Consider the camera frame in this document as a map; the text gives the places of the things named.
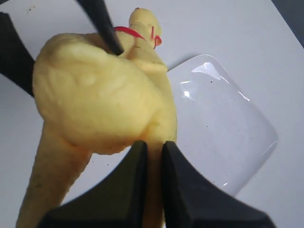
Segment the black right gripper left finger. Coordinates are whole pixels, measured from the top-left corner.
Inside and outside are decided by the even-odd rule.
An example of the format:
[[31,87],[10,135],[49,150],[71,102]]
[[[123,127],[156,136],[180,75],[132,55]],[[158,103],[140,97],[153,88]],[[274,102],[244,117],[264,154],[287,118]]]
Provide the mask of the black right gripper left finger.
[[140,228],[147,182],[147,145],[136,141],[124,159],[83,195],[49,211],[40,228]]

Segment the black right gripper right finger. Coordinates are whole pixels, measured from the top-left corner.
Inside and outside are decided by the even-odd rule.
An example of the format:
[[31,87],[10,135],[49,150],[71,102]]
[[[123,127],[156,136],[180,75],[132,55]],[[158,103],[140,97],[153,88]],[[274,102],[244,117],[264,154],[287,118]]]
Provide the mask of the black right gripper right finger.
[[271,228],[270,217],[204,178],[174,142],[163,145],[161,193],[168,228]]

